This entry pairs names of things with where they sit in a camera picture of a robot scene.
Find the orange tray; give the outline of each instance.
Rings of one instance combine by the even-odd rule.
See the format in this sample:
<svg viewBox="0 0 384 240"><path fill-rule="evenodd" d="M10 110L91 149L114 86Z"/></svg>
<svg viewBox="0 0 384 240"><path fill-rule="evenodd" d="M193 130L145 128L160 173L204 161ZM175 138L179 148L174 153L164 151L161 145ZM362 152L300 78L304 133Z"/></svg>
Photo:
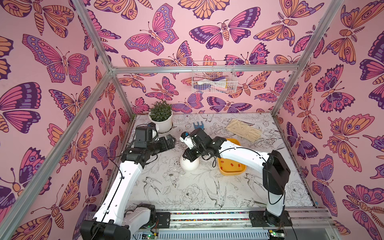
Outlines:
<svg viewBox="0 0 384 240"><path fill-rule="evenodd" d="M240 143L237 139L227 138L227 140L240 146ZM225 176L239 175L245 172L245 170L247 169L246 165L238 163L231 159L218 158L217 161L221 174Z"/></svg>

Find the orange butterfly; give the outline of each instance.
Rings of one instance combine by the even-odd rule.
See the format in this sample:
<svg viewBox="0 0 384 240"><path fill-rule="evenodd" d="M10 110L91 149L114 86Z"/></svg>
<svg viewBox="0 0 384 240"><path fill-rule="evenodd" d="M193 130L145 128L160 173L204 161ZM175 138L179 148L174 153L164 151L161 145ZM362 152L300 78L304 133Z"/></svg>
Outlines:
<svg viewBox="0 0 384 240"><path fill-rule="evenodd" d="M65 38L68 35L68 29L64 26L68 26L73 20L73 11L65 6L50 5L42 7L40 0L33 2L33 9L35 12L35 23L40 35L43 35L44 31L44 15L48 25L59 37ZM11 15L16 17L26 17L32 10L32 1L30 0L1 0L0 5Z"/></svg>
<svg viewBox="0 0 384 240"><path fill-rule="evenodd" d="M297 64L300 60L300 56L296 56L294 57L293 59L291 58L291 56L288 56L291 60L288 60L286 57L284 57L283 55L279 55L277 54L273 59L275 61L276 64Z"/></svg>
<svg viewBox="0 0 384 240"><path fill-rule="evenodd" d="M346 7L344 5L341 9L341 23L347 28L353 30L374 18L382 10L384 10L384 1L371 2L367 4L361 11L359 8L355 8L352 9L351 12L346 12ZM346 38L334 40L324 48L322 54L324 54L328 50L331 50L334 55L339 53L339 59L341 61L349 63L351 65L355 64L355 48L353 47L353 44L348 37L350 36L354 42L357 42L358 39L356 35L354 35L354 33L358 33L364 28L364 26L359 27L353 32L348 29L340 30L339 34Z"/></svg>
<svg viewBox="0 0 384 240"><path fill-rule="evenodd" d="M49 128L47 129L49 136L48 138L51 140L51 145L54 146L57 141L59 141L60 137L63 135L64 131L61 130L58 126L54 124L49 124ZM66 166L68 163L71 163L72 159L76 159L76 161L84 161L88 155L88 147L91 144L93 137L93 127L90 126L80 135L79 139L76 139L68 146L65 150L64 155L61 157L59 163L60 167L57 169L56 173L59 173L62 166Z"/></svg>
<svg viewBox="0 0 384 240"><path fill-rule="evenodd" d="M316 74L318 74L320 71L321 71L321 67L320 66L317 66L317 65L314 65L314 66L311 66L312 64L314 63L311 63L311 59L306 63L305 67L304 67L304 70L303 70L303 73L301 76L304 76L304 82L308 82L309 79L311 78L311 76L314 76Z"/></svg>
<svg viewBox="0 0 384 240"><path fill-rule="evenodd" d="M122 60L124 61L125 65L129 68L132 67L140 67L138 62L136 62L133 59L130 59L124 55L121 56ZM143 93L145 93L147 90L140 81L143 81L144 78L142 77L152 77L155 76L157 73L130 73L130 74L124 74L124 77L126 78L119 78L119 82L123 86L131 86L133 88L141 88Z"/></svg>
<svg viewBox="0 0 384 240"><path fill-rule="evenodd" d="M313 136L317 137L318 139L322 139L323 134L321 133L319 126L310 116L310 114L313 115L311 110L309 109L311 105L311 98L312 98L312 83L309 83L307 88L305 89L303 97L300 96L299 99L297 100L297 106L301 110L304 110L304 112L299 113L297 117L298 118L305 117L303 122L301 123L301 129L303 132L305 133L310 132L311 134L313 134Z"/></svg>
<svg viewBox="0 0 384 240"><path fill-rule="evenodd" d="M324 3L321 3L315 6L314 8L310 8L308 7L308 3L306 3L305 1L302 1L299 3L299 0L280 0L281 9L283 10L284 15L288 19L284 19L283 14L278 12L277 15L280 20L274 21L272 25L276 25L279 23L283 23L283 24L273 26L262 32L259 32L255 36L253 36L253 38L263 40L263 41L270 41L275 38L278 41L287 39L290 41L289 45L292 46L293 43L295 42L295 34L287 26L295 26L297 25L297 22L289 18L303 18L303 17L309 16L315 13L317 10L319 10L323 5Z"/></svg>
<svg viewBox="0 0 384 240"><path fill-rule="evenodd" d="M39 208L39 209L48 209L48 210L51 210L52 212L48 215L44 215L42 217L33 219L32 221L29 221L21 225L20 227L18 227L16 229L15 234L12 236L11 240L22 240L22 239L46 240L49 237L49 234L51 232L52 218L55 219L55 223L59 228L64 229L64 217L60 212L60 210L71 211L79 204L80 180L81 180L81 170L78 170L73 175L67 187L65 188L63 196L61 197L61 200L59 202L59 205L56 206L56 202L57 202L56 200L55 204L53 204L52 207L50 208L46 208L46 207Z"/></svg>
<svg viewBox="0 0 384 240"><path fill-rule="evenodd" d="M229 0L181 0L178 5L188 10L194 9L196 18L201 20L210 19L216 10L225 10L229 5Z"/></svg>
<svg viewBox="0 0 384 240"><path fill-rule="evenodd" d="M145 7L153 10L151 3L148 0L138 0L139 3L143 4ZM121 10L124 11L121 13L121 17L127 20L133 20L137 16L137 6L135 0L96 0L94 7L105 12L114 12L119 13Z"/></svg>
<svg viewBox="0 0 384 240"><path fill-rule="evenodd" d="M353 115L345 120L337 118L334 121L328 117L328 120L331 121L331 131L333 136L329 137L328 144L323 145L323 147L328 146L333 153L337 152L339 154L339 157L347 164L348 167L351 167L354 171L361 172L360 161L352 147L347 142L351 143L349 141L351 138L358 138L349 136L366 129L374 119L375 117L370 116L369 114L359 114L357 116Z"/></svg>
<svg viewBox="0 0 384 240"><path fill-rule="evenodd" d="M229 97L230 98L239 97L241 95L241 93L243 92L243 89L244 89L244 92L248 96L250 96L251 95L251 90L249 90L250 88L252 88L254 90L261 90L261 89L265 88L265 86L266 86L265 81L269 77L270 74L271 74L271 71L264 71L264 72L260 73L254 79L252 79L249 82L249 84L247 84L247 82L245 82L242 84L241 87L237 86L236 91L234 93L229 94Z"/></svg>

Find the pink wall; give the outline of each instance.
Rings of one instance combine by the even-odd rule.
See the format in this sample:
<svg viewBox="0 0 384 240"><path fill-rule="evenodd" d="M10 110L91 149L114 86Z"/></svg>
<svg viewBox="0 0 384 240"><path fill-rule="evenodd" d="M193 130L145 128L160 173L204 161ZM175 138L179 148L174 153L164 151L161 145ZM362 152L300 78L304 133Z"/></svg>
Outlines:
<svg viewBox="0 0 384 240"><path fill-rule="evenodd" d="M315 200L329 209L343 239L378 240L384 237L384 33L377 26L384 1L345 4L307 69L321 71L299 79L286 108L295 112L281 109L278 116Z"/></svg>
<svg viewBox="0 0 384 240"><path fill-rule="evenodd" d="M96 62L94 52L84 50L86 34L77 12L70 7L68 1L37 1L33 6L27 2L13 3L14 5L2 1L0 8L0 20L7 23L0 30L0 221L30 182L60 134L65 131L73 119L72 114L78 112L79 109L74 107L77 103L71 105L71 102L78 101L81 107L106 71L100 60ZM90 199L92 204L99 203L106 187L109 177L106 173L113 165L109 163L103 167L97 162L100 157L95 157L97 161L92 158L93 150L104 147L104 144L109 144L113 137L118 136L116 148L119 153L119 128L124 132L128 126L128 123L122 123L119 114L119 109L124 109L122 101L113 88L107 91L114 94L114 108L109 102L109 93L95 107L102 112L105 108L107 114L109 109L117 112L112 134L103 135L97 113L93 109L77 137L82 139L85 131L86 143L79 140L74 142L77 145L76 150L68 154L68 160L62 160L64 166L60 171L58 164L22 221L22 224L31 225L37 219L35 221L46 230L45 237L49 239L73 237L76 221L87 205L83 206L83 203L89 193L92 193L92 190L87 190L87 186L88 177L94 167L95 184L98 179L103 179L103 182L101 186L95 187L100 188L101 193L93 192L96 199ZM87 132L86 129L90 126L93 131ZM75 181L79 186L74 184L74 187L79 188L81 196L77 199L77 196L68 195L60 202L61 197L65 196L65 187L77 171L81 172L82 178L81 181L80 178ZM49 208L55 204L57 194L59 200L56 205L65 220L63 226L60 222L51 222L56 213ZM41 207L48 209L35 211Z"/></svg>

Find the wire basket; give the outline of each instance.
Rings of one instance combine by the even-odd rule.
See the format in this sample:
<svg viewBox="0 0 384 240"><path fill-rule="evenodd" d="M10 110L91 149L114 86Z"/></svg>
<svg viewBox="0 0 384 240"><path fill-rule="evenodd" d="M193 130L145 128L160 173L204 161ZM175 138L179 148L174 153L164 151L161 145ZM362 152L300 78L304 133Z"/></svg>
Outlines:
<svg viewBox="0 0 384 240"><path fill-rule="evenodd" d="M195 61L194 63L198 63L200 66L194 64L192 67L191 85L193 93L229 94L236 91L238 80L233 65L210 65L212 61Z"/></svg>

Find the purple butterfly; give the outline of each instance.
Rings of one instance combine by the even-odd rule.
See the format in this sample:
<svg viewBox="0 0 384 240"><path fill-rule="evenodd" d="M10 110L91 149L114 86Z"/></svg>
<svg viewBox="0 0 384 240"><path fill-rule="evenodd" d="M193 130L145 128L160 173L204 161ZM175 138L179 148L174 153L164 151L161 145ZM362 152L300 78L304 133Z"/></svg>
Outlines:
<svg viewBox="0 0 384 240"><path fill-rule="evenodd" d="M381 63L384 63L384 32L382 32L368 52L368 56L379 60ZM370 78L376 78L373 81L373 84L384 83L384 65L379 62L376 62L371 59L364 59L360 63L360 68L362 69L360 80L367 80ZM369 98L375 99L378 102L378 106L381 109L384 109L384 84L381 84L378 88L373 90L369 94Z"/></svg>
<svg viewBox="0 0 384 240"><path fill-rule="evenodd" d="M223 37L226 41L228 41L229 35L231 35L235 43L239 43L241 39L249 37L251 35L251 31L243 28L252 28L258 20L259 15L259 7L249 8L235 16L229 22L228 26L225 24L228 20L225 20L221 23L221 28L212 25L199 26L192 29L189 32L189 35L199 43L204 44L209 40L205 45L207 49L222 48Z"/></svg>
<svg viewBox="0 0 384 240"><path fill-rule="evenodd" d="M88 198L87 196L85 196L84 202L84 204L87 205L85 205L83 211L80 213L79 219L77 220L76 226L74 228L72 240L76 240L80 237L81 224L84 220L87 219L87 216L89 216L91 212L94 212L97 209L97 206L92 203L96 201L95 196L101 193L101 184L103 183L103 179L99 178L99 171L97 170L97 168L92 167L88 178Z"/></svg>
<svg viewBox="0 0 384 240"><path fill-rule="evenodd" d="M161 85L159 83L156 83L156 85L159 88L151 88L151 89L153 91L158 91L158 92L147 93L147 94L145 94L145 96L150 97L150 98L157 98L160 100L165 98L166 100L170 101L170 100L172 100L171 97L179 94L179 92L175 90L175 88L176 88L175 85L173 85L169 81L169 78L167 78L165 76L163 77L163 80L162 80L163 87L161 87Z"/></svg>
<svg viewBox="0 0 384 240"><path fill-rule="evenodd" d="M192 93L189 96L187 101L184 100L183 103L179 102L179 103L172 104L172 111L174 112L182 111L183 113L191 113L192 108L200 109L204 107L203 104L201 103L201 100L203 100L202 92L198 91L196 93Z"/></svg>
<svg viewBox="0 0 384 240"><path fill-rule="evenodd" d="M313 191L321 196L323 204L329 209L331 215L337 217L336 201L328 188L330 183L327 182L333 173L333 158L328 154L325 155L323 159L319 160L319 164L311 164L311 172L316 178L316 181L312 182Z"/></svg>
<svg viewBox="0 0 384 240"><path fill-rule="evenodd" d="M209 109L215 110L217 113L224 109L224 111L228 110L227 113L238 113L239 111L245 111L252 107L249 103L233 103L226 102L221 98L217 97L207 97L208 104L212 107Z"/></svg>
<svg viewBox="0 0 384 240"><path fill-rule="evenodd" d="M350 195L347 195L350 201L343 199L343 204L349 211L353 211L355 221L367 230L372 239L381 240L380 233L368 213L377 223L381 223L375 213L382 213L382 207L369 207L367 204L384 202L384 189L379 187L369 189L363 185L356 185L355 190L354 187L347 185L344 186L344 190Z"/></svg>
<svg viewBox="0 0 384 240"><path fill-rule="evenodd" d="M28 133L29 127L40 120L40 114L19 109L37 109L40 107L40 99L40 86L34 82L22 83L9 89L0 98L0 110L15 110L3 112L4 117L0 114L0 130L9 131L8 121L20 132Z"/></svg>
<svg viewBox="0 0 384 240"><path fill-rule="evenodd" d="M101 162L103 170L108 166L108 160L114 161L116 158L116 149L119 144L119 136L115 136L112 139L109 147L97 147L92 150L91 157L96 160L96 162Z"/></svg>
<svg viewBox="0 0 384 240"><path fill-rule="evenodd" d="M164 51L164 46L160 42L168 44L173 43L179 37L172 29L175 20L172 17L172 7L168 4L163 4L153 16L152 29L148 33L140 33L133 35L126 42L125 46L128 49L137 49L140 52L148 50L156 55Z"/></svg>
<svg viewBox="0 0 384 240"><path fill-rule="evenodd" d="M280 96L281 91L283 90L286 82L284 82L285 78L279 78L275 83L275 90L270 90L270 93L262 93L255 96L255 99L260 99L261 101L266 101L268 103L274 103L277 101L277 97Z"/></svg>
<svg viewBox="0 0 384 240"><path fill-rule="evenodd" d="M287 139L291 147L295 146L295 148L297 148L297 155L303 160L307 159L307 157L316 157L319 154L310 142L301 140L303 137L296 132L295 127L290 122L287 122L287 134L290 135Z"/></svg>

